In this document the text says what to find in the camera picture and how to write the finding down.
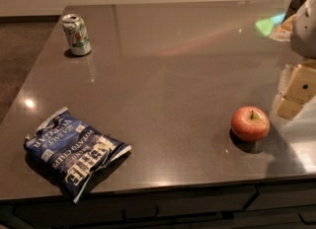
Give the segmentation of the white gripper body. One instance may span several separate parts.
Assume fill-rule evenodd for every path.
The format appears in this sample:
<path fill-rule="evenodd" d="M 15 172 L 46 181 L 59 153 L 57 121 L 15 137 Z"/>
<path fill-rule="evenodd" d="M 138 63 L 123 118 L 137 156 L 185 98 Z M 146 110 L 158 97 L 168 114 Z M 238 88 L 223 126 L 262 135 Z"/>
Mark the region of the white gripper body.
<path fill-rule="evenodd" d="M 306 0 L 298 9 L 290 37 L 291 48 L 306 58 L 316 58 L 316 0 Z"/>

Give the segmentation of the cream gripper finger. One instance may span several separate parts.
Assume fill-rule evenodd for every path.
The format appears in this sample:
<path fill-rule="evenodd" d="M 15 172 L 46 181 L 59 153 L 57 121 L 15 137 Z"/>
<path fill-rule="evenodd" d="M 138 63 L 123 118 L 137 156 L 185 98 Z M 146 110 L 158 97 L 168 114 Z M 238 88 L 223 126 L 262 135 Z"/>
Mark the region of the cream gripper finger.
<path fill-rule="evenodd" d="M 316 65 L 311 62 L 286 64 L 280 73 L 273 112 L 285 119 L 293 119 L 315 96 Z"/>
<path fill-rule="evenodd" d="M 290 41 L 294 19 L 294 15 L 288 17 L 284 22 L 272 30 L 270 38 L 276 41 Z"/>

